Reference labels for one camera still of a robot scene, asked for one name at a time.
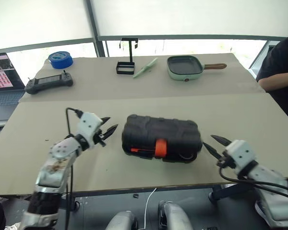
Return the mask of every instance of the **pan handle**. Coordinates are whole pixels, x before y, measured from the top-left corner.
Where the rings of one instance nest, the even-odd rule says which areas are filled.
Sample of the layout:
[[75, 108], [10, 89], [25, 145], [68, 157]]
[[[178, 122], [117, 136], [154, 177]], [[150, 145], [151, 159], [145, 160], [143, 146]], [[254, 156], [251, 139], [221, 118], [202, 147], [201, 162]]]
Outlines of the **pan handle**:
[[204, 69], [225, 69], [226, 66], [225, 63], [205, 64]]

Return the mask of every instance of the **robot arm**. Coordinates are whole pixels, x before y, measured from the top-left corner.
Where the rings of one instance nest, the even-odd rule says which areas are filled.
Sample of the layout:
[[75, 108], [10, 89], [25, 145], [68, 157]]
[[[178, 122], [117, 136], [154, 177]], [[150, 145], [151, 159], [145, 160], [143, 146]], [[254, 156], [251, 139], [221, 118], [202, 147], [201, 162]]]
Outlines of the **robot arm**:
[[[270, 170], [258, 164], [255, 154], [249, 144], [244, 140], [228, 141], [225, 138], [212, 135], [218, 142], [226, 146], [224, 156], [219, 155], [214, 148], [204, 144], [208, 151], [218, 158], [217, 165], [223, 169], [230, 167], [238, 178], [247, 178], [250, 183], [260, 182], [274, 183], [281, 187], [288, 187], [287, 180], [278, 172]], [[263, 188], [288, 195], [288, 190], [281, 187], [262, 184]], [[267, 216], [271, 228], [288, 227], [288, 197], [255, 188], [260, 196], [262, 211]]]
[[80, 118], [77, 134], [50, 148], [48, 158], [37, 177], [35, 191], [28, 210], [24, 213], [20, 230], [50, 230], [56, 225], [60, 198], [65, 192], [70, 167], [86, 149], [92, 149], [97, 143], [105, 146], [103, 140], [111, 136], [117, 127], [112, 126], [102, 134], [99, 128], [109, 117], [100, 119], [92, 113], [77, 112]]

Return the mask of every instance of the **remote controller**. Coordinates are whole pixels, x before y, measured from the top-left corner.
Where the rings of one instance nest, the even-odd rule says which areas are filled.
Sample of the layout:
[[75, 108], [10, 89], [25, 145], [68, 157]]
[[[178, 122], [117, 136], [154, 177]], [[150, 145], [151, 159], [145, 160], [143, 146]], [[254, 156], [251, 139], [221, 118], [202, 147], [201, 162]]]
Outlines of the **remote controller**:
[[49, 88], [59, 87], [59, 86], [72, 86], [73, 81], [70, 73], [64, 72], [59, 75], [54, 75], [50, 77], [31, 79], [24, 90], [29, 94], [36, 94], [41, 90], [46, 90]]

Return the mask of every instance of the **orange strap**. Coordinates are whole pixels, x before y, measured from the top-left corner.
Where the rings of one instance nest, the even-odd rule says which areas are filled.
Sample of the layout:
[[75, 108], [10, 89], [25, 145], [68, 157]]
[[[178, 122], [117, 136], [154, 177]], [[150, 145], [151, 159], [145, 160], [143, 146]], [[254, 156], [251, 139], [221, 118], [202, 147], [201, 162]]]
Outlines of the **orange strap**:
[[156, 141], [155, 157], [164, 158], [167, 155], [167, 141], [158, 139]]

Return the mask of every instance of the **floor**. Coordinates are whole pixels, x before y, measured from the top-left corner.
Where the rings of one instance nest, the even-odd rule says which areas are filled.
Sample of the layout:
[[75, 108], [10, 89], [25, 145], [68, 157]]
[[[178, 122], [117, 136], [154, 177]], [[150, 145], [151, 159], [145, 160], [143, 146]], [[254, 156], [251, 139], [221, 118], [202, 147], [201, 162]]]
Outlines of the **floor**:
[[[149, 200], [146, 214], [146, 230], [158, 230], [157, 205], [160, 200], [173, 201], [187, 213], [194, 230], [217, 227], [218, 230], [268, 230], [265, 221], [254, 209], [255, 194], [225, 198], [213, 205], [207, 196], [212, 189], [156, 191]], [[79, 197], [80, 208], [71, 213], [69, 230], [104, 230], [112, 217], [129, 210], [138, 217], [139, 227], [144, 227], [144, 210], [150, 193], [101, 195]], [[20, 222], [28, 201], [12, 199], [3, 202], [7, 224]], [[65, 210], [60, 209], [57, 230], [64, 229]]]

